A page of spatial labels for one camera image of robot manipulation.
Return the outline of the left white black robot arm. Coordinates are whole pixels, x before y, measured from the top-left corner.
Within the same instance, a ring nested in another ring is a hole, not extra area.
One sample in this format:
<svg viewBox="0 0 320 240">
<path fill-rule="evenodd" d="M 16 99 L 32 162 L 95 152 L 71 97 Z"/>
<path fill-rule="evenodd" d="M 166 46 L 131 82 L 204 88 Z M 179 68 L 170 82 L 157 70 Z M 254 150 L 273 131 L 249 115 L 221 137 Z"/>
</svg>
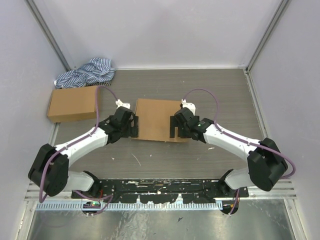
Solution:
<svg viewBox="0 0 320 240">
<path fill-rule="evenodd" d="M 88 171 L 71 171 L 70 166 L 121 138 L 136 138 L 138 123 L 139 118 L 133 113 L 121 119 L 111 115 L 71 141 L 41 146 L 28 172 L 28 178 L 40 188 L 39 201 L 43 203 L 46 197 L 54 197 L 63 190 L 84 193 L 91 199 L 97 197 L 101 191 L 98 178 Z"/>
</svg>

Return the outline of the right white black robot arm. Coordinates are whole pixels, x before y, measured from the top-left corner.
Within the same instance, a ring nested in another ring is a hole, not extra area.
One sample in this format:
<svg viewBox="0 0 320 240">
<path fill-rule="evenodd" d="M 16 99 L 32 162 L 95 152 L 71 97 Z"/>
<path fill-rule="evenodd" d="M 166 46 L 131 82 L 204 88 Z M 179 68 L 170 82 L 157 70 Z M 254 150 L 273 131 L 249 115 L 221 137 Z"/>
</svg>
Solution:
<svg viewBox="0 0 320 240">
<path fill-rule="evenodd" d="M 232 197 L 244 187 L 258 187 L 269 192 L 279 180 L 287 178 L 285 173 L 289 167 L 285 156 L 270 138 L 247 138 L 198 116 L 171 116 L 171 137 L 174 136 L 174 128 L 182 138 L 220 147 L 246 162 L 246 167 L 230 169 L 218 180 L 219 190 L 225 197 Z"/>
</svg>

